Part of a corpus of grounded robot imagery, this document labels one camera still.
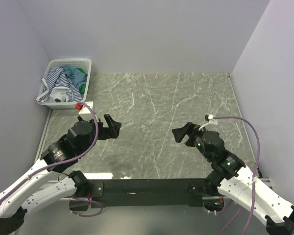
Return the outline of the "blue white striped tank top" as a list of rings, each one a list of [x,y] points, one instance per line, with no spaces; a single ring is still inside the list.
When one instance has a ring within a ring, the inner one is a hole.
[[[42,79],[43,91],[36,100],[40,103],[79,102],[82,95],[66,77],[61,67],[52,67],[48,75]]]

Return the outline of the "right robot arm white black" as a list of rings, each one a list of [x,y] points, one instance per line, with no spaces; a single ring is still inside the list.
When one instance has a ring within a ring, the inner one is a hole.
[[[188,122],[172,130],[176,142],[185,136],[187,147],[195,147],[211,163],[205,189],[230,198],[250,212],[266,227],[270,235],[294,234],[294,204],[283,199],[261,181],[235,154],[226,150],[218,132]]]

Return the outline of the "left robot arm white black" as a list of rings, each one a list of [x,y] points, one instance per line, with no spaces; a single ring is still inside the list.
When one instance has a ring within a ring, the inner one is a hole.
[[[119,136],[122,124],[108,114],[104,119],[106,127],[100,120],[86,121],[78,117],[78,122],[52,143],[20,179],[0,193],[0,235],[15,232],[30,215],[63,197],[81,197],[88,192],[89,181],[81,171],[73,171],[44,190],[40,187],[77,163],[96,141]]]

